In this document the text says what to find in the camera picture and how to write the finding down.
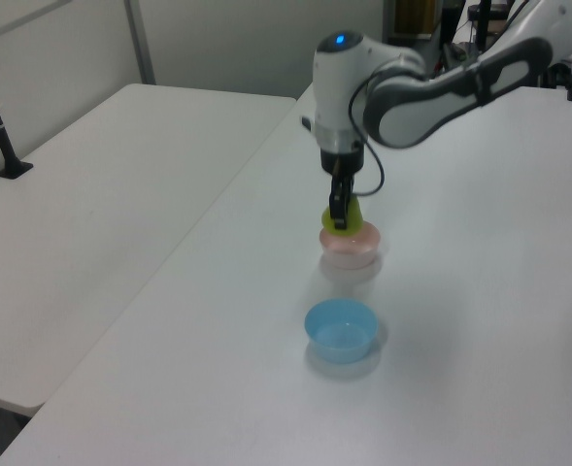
pink bowl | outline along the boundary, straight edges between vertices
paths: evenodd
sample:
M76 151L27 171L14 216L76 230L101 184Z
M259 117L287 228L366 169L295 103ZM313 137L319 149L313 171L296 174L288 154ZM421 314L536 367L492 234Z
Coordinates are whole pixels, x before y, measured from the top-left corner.
M320 231L324 258L340 269L360 269L371 264L380 242L379 230L367 221L364 221L363 227L352 236L332 235L324 228Z

white wall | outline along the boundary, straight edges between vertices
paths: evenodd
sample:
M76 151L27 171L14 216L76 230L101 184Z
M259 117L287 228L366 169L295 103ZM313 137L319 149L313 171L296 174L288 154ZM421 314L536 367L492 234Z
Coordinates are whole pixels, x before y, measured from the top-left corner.
M158 84L299 97L318 42L380 40L384 0L140 0Z
M0 36L0 112L20 158L139 81L123 0L73 0Z

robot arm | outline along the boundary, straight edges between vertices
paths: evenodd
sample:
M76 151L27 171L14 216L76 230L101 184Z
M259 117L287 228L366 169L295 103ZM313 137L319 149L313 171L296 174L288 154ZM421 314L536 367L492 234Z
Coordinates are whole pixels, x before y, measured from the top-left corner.
M363 166L363 128L384 146L414 146L571 53L572 0L529 1L475 63L434 80L425 77L423 60L412 50L353 32L324 39L314 58L316 120L303 124L316 136L322 168L333 178L335 227L347 228L353 175Z

plastic bowl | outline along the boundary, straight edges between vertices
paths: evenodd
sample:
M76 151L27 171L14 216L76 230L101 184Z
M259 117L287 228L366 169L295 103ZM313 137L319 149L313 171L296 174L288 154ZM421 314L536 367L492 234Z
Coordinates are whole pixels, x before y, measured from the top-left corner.
M372 310L352 299L322 301L305 317L305 331L312 349L322 359L336 364L364 357L378 329L379 322Z
M372 224L363 227L352 236L337 236L324 228L320 231L320 243L326 261L340 269L360 269L371 264L376 257L381 233Z

green object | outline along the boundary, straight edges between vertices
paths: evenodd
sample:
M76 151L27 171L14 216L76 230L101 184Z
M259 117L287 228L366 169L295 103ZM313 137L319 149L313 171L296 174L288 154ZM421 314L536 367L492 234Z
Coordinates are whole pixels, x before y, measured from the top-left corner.
M351 198L351 202L348 205L346 224L347 228L345 230L338 230L335 228L335 222L333 221L333 218L331 218L329 208L327 207L322 213L322 226L326 231L337 236L352 236L363 227L361 208L359 207L359 201L355 196Z

